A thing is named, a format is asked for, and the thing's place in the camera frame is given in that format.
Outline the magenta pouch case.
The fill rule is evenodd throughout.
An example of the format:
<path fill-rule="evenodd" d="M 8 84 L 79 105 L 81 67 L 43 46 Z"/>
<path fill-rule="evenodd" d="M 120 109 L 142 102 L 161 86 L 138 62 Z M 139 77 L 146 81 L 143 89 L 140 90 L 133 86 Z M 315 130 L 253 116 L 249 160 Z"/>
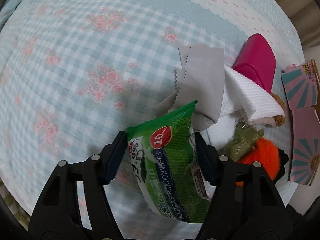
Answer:
<path fill-rule="evenodd" d="M 272 48 L 257 33 L 248 38 L 232 68 L 271 93 L 276 65 Z"/>

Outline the grey lens cloth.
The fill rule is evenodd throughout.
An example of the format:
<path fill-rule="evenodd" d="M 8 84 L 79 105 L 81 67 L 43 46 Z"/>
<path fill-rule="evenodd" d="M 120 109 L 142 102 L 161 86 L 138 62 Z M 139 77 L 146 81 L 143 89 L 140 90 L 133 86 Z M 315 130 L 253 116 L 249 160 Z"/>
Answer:
<path fill-rule="evenodd" d="M 205 44 L 178 48 L 181 65 L 175 68 L 175 89 L 156 107 L 156 116 L 197 101 L 192 126 L 204 131 L 217 123 L 225 86 L 224 50 Z"/>

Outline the blue checked floral bedsheet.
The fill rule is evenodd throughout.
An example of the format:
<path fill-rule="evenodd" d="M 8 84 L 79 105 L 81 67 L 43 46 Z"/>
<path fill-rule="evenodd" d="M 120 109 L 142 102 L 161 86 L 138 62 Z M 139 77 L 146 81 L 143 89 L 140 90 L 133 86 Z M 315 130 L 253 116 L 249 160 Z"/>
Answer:
<path fill-rule="evenodd" d="M 153 119 L 175 88 L 181 45 L 233 65 L 262 34 L 277 69 L 301 64 L 274 0 L 9 0 L 1 11 L 1 179 L 27 213 L 57 162 L 86 160 Z"/>

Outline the white waffle cloth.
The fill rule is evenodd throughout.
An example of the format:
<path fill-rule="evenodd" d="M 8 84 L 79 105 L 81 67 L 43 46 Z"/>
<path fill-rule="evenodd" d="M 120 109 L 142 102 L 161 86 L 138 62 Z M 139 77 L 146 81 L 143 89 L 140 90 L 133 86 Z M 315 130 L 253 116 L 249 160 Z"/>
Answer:
<path fill-rule="evenodd" d="M 210 145 L 221 149 L 234 136 L 236 123 L 282 115 L 283 110 L 266 90 L 231 67 L 225 67 L 225 86 L 217 123 L 205 130 Z"/>

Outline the orange fuzzy strawberry plush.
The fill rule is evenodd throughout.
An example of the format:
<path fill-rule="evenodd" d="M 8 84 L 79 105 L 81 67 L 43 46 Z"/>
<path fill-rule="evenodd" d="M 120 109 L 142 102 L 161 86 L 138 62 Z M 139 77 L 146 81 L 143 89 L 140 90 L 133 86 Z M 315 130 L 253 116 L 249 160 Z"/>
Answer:
<path fill-rule="evenodd" d="M 222 149 L 222 154 L 233 161 L 251 165 L 260 162 L 272 181 L 280 172 L 281 160 L 277 146 L 264 138 L 264 130 L 257 130 L 245 122 L 239 122 L 233 139 Z"/>

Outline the black scrunchie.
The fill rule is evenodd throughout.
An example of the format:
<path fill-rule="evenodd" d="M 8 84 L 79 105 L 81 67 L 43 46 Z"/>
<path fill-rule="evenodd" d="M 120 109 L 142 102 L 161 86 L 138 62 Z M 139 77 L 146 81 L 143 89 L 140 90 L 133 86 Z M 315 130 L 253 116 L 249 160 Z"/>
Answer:
<path fill-rule="evenodd" d="M 289 161 L 289 156 L 284 152 L 284 150 L 278 148 L 280 167 L 276 177 L 273 180 L 273 183 L 276 184 L 284 175 L 285 175 L 285 165 Z"/>

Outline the pink patterned cardboard box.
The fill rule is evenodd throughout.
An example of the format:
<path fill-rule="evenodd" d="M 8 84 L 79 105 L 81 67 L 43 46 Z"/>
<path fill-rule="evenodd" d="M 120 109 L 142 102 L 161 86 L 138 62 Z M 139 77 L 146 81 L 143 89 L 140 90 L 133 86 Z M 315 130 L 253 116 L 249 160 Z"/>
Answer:
<path fill-rule="evenodd" d="M 319 73 L 315 60 L 289 66 L 281 80 L 293 132 L 290 181 L 310 186 L 319 167 Z"/>

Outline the green wet wipes pack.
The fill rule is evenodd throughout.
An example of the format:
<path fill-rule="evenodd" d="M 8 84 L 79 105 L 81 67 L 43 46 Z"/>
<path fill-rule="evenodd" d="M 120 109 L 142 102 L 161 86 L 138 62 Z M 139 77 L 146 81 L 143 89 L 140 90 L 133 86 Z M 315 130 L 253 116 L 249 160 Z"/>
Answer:
<path fill-rule="evenodd" d="M 126 129 L 132 171 L 147 207 L 186 223 L 204 222 L 210 206 L 191 124 L 196 104 Z"/>

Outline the brown cookie plush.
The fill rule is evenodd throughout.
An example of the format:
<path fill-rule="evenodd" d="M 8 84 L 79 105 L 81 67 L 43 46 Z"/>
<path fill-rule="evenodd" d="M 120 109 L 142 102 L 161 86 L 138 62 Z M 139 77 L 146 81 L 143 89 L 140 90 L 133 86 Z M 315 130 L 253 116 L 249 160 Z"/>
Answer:
<path fill-rule="evenodd" d="M 254 125 L 263 125 L 266 127 L 280 127 L 283 124 L 285 124 L 285 103 L 284 101 L 274 93 L 270 93 L 272 98 L 277 102 L 277 104 L 282 108 L 283 114 L 282 115 L 275 115 L 272 117 L 265 117 L 259 120 L 254 120 L 254 121 L 249 121 L 249 124 L 254 126 Z"/>

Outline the beige curtain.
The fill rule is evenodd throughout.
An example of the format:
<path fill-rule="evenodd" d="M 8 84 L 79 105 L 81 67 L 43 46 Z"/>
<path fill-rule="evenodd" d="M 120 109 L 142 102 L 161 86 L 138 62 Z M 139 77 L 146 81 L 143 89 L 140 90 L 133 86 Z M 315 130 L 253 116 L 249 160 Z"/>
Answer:
<path fill-rule="evenodd" d="M 319 45 L 319 7 L 316 0 L 275 0 L 295 26 L 303 49 Z"/>

